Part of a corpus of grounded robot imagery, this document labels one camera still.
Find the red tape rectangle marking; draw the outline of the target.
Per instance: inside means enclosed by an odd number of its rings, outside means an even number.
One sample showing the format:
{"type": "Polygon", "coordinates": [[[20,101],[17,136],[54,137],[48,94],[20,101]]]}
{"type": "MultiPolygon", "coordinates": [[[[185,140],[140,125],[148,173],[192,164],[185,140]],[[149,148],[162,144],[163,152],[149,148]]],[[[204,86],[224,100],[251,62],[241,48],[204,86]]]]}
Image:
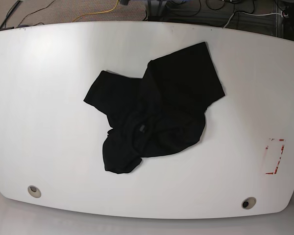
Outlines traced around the red tape rectangle marking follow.
{"type": "Polygon", "coordinates": [[[278,171],[285,147],[285,139],[270,139],[266,148],[262,171],[266,175],[275,175],[278,171]]]}

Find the black t-shirt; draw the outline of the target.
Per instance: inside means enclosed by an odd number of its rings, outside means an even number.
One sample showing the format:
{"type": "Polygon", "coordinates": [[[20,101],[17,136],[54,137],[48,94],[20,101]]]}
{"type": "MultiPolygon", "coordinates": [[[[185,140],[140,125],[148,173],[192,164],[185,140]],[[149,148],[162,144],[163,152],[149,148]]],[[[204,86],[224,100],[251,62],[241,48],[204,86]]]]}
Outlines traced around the black t-shirt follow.
{"type": "Polygon", "coordinates": [[[206,42],[149,61],[142,78],[101,71],[84,101],[106,115],[106,171],[132,172],[143,158],[197,144],[205,112],[225,95],[206,42]]]}

